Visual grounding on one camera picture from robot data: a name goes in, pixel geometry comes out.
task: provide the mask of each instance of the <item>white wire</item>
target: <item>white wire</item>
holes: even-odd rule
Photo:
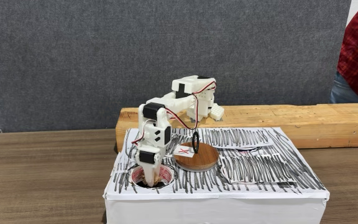
[[[141,137],[140,137],[139,139],[136,139],[135,141],[133,141],[133,144],[136,144],[137,142],[139,142],[139,141],[141,141],[141,140],[143,139],[143,137],[144,137],[144,126],[146,125],[146,123],[147,123],[148,121],[154,121],[154,120],[152,120],[152,119],[147,119],[145,122],[143,122],[143,125],[142,125],[142,135],[141,135]]]

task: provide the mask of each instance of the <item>robotic arm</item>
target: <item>robotic arm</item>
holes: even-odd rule
[[[197,122],[210,114],[220,120],[224,109],[214,103],[214,78],[197,75],[172,81],[172,92],[162,98],[153,98],[139,106],[139,131],[142,135],[132,143],[137,144],[136,163],[143,167],[145,181],[149,187],[158,182],[162,158],[171,142],[170,118],[186,110],[186,114]]]

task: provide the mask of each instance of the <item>gray backdrop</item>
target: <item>gray backdrop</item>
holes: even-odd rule
[[[113,128],[188,75],[220,105],[327,103],[350,1],[0,1],[0,129]]]

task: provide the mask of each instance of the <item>wooden disc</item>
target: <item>wooden disc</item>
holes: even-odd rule
[[[191,146],[191,142],[180,144],[181,146]],[[207,170],[214,166],[219,159],[218,151],[209,144],[201,143],[198,147],[198,153],[193,157],[174,155],[176,162],[182,168],[187,170]]]

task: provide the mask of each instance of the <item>cup in hole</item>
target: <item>cup in hole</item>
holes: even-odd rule
[[[161,178],[161,181],[153,187],[164,187],[164,186],[168,185],[173,179],[172,170],[167,166],[161,165],[160,166],[160,178]],[[141,166],[138,166],[132,170],[130,181],[132,181],[139,187],[151,188],[147,184],[143,183],[143,167],[141,167]]]

